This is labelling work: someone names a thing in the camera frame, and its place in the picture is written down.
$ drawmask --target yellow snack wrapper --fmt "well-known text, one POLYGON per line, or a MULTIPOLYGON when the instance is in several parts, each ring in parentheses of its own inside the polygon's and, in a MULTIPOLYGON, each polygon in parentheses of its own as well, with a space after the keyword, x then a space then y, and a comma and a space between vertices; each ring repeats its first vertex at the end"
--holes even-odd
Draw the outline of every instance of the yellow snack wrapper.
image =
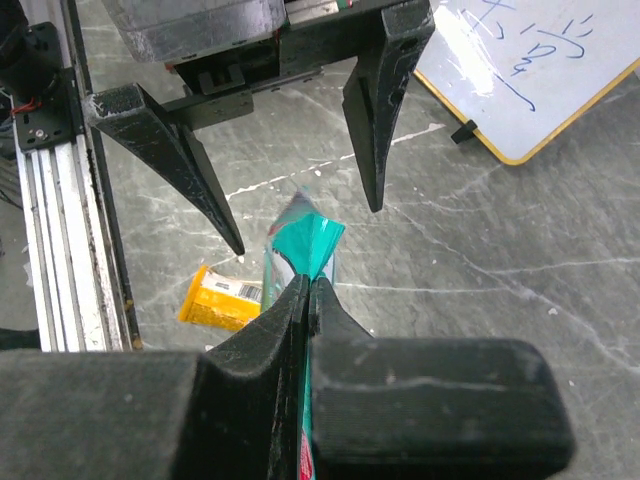
POLYGON ((191 282, 178 319, 235 332, 260 315, 261 298, 260 287, 223 277, 202 266, 191 282))

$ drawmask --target whiteboard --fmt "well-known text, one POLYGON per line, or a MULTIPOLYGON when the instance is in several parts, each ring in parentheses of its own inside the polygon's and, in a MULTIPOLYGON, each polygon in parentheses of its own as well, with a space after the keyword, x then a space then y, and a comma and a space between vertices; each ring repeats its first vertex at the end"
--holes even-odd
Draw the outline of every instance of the whiteboard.
POLYGON ((416 76, 504 163, 527 161, 640 66, 640 0, 432 0, 416 76))

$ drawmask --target teal plastic bag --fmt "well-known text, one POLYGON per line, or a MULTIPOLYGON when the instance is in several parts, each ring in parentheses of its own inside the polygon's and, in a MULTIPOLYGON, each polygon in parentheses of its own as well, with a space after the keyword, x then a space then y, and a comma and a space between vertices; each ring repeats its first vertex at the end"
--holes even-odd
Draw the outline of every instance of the teal plastic bag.
MULTIPOLYGON (((262 284, 262 311, 280 296, 291 279, 302 273, 313 282, 324 276, 334 281, 335 256, 344 225, 320 214, 311 199, 298 190, 269 229, 262 284)), ((304 412, 300 451, 300 480, 315 479, 311 455, 311 373, 305 362, 304 412)))

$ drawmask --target yellow whiteboard frame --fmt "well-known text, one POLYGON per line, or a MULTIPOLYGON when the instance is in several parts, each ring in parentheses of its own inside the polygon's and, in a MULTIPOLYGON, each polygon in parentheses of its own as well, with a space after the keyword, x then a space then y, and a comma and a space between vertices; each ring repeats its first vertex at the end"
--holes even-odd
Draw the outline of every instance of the yellow whiteboard frame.
MULTIPOLYGON (((507 165, 513 165, 513 166, 522 165, 531 157, 533 157, 536 153, 542 150, 560 132, 562 132, 565 128, 571 125, 571 123, 573 123, 574 120, 576 120, 580 115, 582 115, 589 108, 591 108, 598 100, 604 97, 607 93, 613 90, 613 87, 618 85, 622 80, 624 80, 627 76, 633 73, 633 71, 638 67, 640 67, 640 58, 636 60, 634 63, 632 63, 628 68, 626 68, 620 75, 618 75, 616 78, 611 80, 602 90, 600 90, 595 96, 593 96, 591 100, 589 100, 582 107, 580 107, 577 112, 575 112, 573 115, 567 118, 564 122, 562 122, 559 127, 557 127, 549 135, 547 135, 540 143, 538 143, 538 145, 536 145, 533 149, 531 149, 529 153, 527 153, 524 157, 518 160, 512 160, 510 158, 505 157, 502 154, 502 152, 498 150, 496 146, 493 143, 491 143, 491 141, 489 141, 489 139, 485 137, 479 129, 474 130, 473 133, 476 137, 478 137, 478 139, 480 139, 482 143, 485 144, 485 146, 489 150, 491 150, 491 153, 493 153, 496 157, 498 157, 498 159, 502 163, 505 163, 507 165)), ((460 112, 460 110, 458 110, 453 105, 453 103, 451 103, 451 101, 449 101, 449 99, 445 97, 431 82, 429 82, 429 80, 427 80, 427 78, 422 73, 416 70, 414 72, 414 75, 416 76, 416 78, 420 83, 422 83, 425 87, 427 87, 431 91, 431 93, 433 93, 442 103, 444 103, 444 105, 451 111, 451 113, 453 113, 456 117, 458 117, 458 120, 460 120, 462 123, 467 123, 469 121, 469 119, 466 118, 460 112)))

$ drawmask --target marble surface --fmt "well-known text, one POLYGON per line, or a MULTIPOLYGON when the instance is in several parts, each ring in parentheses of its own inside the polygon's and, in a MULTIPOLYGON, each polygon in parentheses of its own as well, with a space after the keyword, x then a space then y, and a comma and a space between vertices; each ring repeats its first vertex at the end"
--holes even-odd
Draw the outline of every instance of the marble surface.
MULTIPOLYGON (((139 82, 180 95, 159 65, 135 65, 97 0, 78 0, 95 90, 139 82)), ((353 62, 255 97, 255 113, 198 132, 229 196, 242 261, 204 216, 105 139, 145 348, 202 349, 228 334, 181 324, 202 264, 259 281, 266 231, 298 186, 347 225, 337 292, 378 336, 514 337, 550 362, 579 441, 563 480, 640 472, 640 80, 631 76, 521 167, 478 142, 409 85, 372 214, 341 111, 353 62)))

